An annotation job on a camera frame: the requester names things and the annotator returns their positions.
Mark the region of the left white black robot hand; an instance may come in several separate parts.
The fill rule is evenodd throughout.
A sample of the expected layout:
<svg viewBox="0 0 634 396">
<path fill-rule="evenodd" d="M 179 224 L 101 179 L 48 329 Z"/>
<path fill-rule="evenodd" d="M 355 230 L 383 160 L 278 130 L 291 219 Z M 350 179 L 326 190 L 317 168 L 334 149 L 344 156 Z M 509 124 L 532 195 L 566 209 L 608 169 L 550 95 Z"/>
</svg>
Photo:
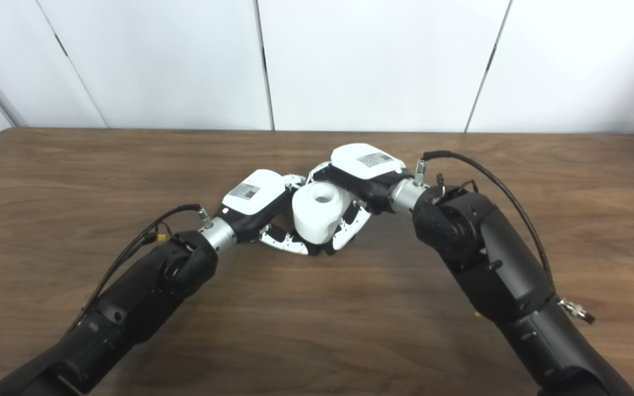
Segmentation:
<svg viewBox="0 0 634 396">
<path fill-rule="evenodd" d="M 294 193 L 305 184 L 306 178 L 301 175 L 257 169 L 224 196 L 215 219 L 233 243 L 261 241 L 277 250 L 309 255 L 312 250 L 295 232 L 272 224 L 292 206 Z"/>
</svg>

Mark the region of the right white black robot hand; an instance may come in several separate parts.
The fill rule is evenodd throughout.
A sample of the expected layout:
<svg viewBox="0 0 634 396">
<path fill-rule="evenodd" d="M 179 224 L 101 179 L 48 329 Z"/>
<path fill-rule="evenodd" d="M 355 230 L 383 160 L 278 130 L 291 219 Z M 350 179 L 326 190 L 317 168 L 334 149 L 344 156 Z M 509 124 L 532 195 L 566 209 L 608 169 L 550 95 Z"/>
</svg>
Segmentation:
<svg viewBox="0 0 634 396">
<path fill-rule="evenodd" d="M 332 151 L 329 161 L 313 168 L 305 185 L 307 195 L 320 205 L 334 201 L 335 208 L 318 210 L 318 227 L 326 231 L 320 241 L 301 238 L 317 251 L 334 255 L 362 230 L 373 215 L 395 214 L 397 187 L 413 178 L 403 161 L 375 146 L 352 143 Z"/>
</svg>

